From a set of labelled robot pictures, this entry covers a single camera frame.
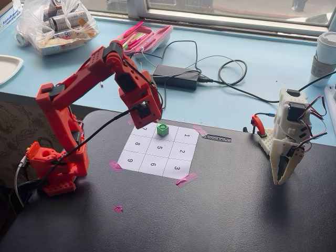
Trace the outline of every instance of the plastic bag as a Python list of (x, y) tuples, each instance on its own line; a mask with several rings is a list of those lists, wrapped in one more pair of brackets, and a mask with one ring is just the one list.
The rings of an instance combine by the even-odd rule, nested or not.
[(42, 55), (80, 47), (98, 33), (80, 0), (25, 0), (14, 31), (20, 46), (32, 45)]

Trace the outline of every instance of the black sticker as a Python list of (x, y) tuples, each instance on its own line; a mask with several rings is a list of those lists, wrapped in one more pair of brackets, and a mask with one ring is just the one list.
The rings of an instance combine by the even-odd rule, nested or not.
[(232, 143), (232, 139), (231, 138), (226, 138), (224, 136), (220, 136), (220, 135), (205, 135), (202, 138), (205, 139), (210, 139), (210, 140), (215, 140), (215, 141), (220, 141), (220, 142), (228, 142), (228, 143)]

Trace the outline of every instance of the white plate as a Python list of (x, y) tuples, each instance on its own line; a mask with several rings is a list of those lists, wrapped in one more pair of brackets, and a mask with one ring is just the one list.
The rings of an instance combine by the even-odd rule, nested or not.
[(0, 55), (0, 85), (14, 76), (23, 65), (23, 60), (14, 56)]

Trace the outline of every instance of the pink pencil case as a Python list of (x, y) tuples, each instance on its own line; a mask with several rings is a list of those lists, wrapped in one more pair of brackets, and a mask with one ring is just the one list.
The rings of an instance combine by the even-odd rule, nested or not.
[(151, 54), (157, 48), (164, 46), (169, 41), (170, 34), (173, 31), (172, 25), (167, 25), (157, 30), (156, 32), (153, 32), (151, 28), (142, 26), (142, 23), (143, 22), (140, 22), (136, 26), (131, 27), (117, 38), (117, 40), (121, 41), (121, 43), (124, 43), (127, 38), (130, 38), (133, 34), (145, 34), (145, 36), (143, 36), (138, 42), (133, 45), (131, 44), (130, 47), (128, 46), (127, 49), (125, 49), (124, 52), (126, 55), (130, 55), (135, 52), (134, 57), (142, 58), (143, 55), (140, 53), (141, 51), (147, 54)]

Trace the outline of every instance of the blue table surface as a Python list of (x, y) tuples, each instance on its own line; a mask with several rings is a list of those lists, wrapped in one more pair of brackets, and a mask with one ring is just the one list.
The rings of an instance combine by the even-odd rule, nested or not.
[[(63, 81), (86, 61), (90, 53), (99, 46), (108, 46), (109, 41), (117, 38), (136, 22), (96, 18), (100, 34), (90, 43), (73, 51), (52, 56), (41, 56), (33, 47), (20, 48), (14, 39), (15, 23), (0, 34), (0, 54), (20, 57), (24, 60), (22, 69), (8, 82), (0, 86), (0, 92), (35, 97), (39, 86), (43, 83), (54, 84)], [(153, 30), (161, 25), (146, 24)], [(223, 55), (233, 59), (244, 60), (248, 65), (247, 75), (237, 87), (252, 92), (268, 100), (278, 100), (281, 88), (299, 89), (308, 83), (315, 43), (294, 41), (280, 38), (266, 38), (255, 35), (230, 34), (226, 32), (174, 27), (170, 42), (175, 40), (194, 40), (198, 45), (198, 58), (210, 55)], [(163, 49), (155, 54), (161, 55)], [(195, 62), (195, 46), (193, 43), (175, 43), (166, 52), (163, 60), (150, 58), (155, 64), (176, 67), (187, 67)], [(200, 61), (198, 67), (203, 74), (217, 79), (219, 67), (228, 60), (212, 57)], [(154, 72), (144, 58), (135, 60), (140, 68)], [(223, 70), (222, 76), (228, 82), (239, 78), (241, 69), (230, 65)], [(329, 84), (336, 82), (333, 76)], [(308, 101), (317, 95), (324, 95), (323, 88), (309, 87), (305, 90)], [(96, 85), (75, 104), (124, 111), (126, 106), (118, 95), (118, 86), (113, 77), (105, 80), (103, 88)], [(224, 129), (241, 131), (250, 125), (250, 117), (256, 112), (275, 112), (276, 104), (268, 104), (246, 96), (229, 87), (207, 83), (197, 87), (196, 91), (167, 89), (167, 107), (163, 118), (174, 121), (195, 123)], [(320, 102), (314, 106), (323, 112)], [(272, 118), (261, 118), (264, 126), (273, 127)], [(314, 142), (336, 145), (336, 136), (332, 127), (329, 111), (324, 117), (328, 134)], [(312, 118), (313, 134), (324, 131), (321, 121)]]

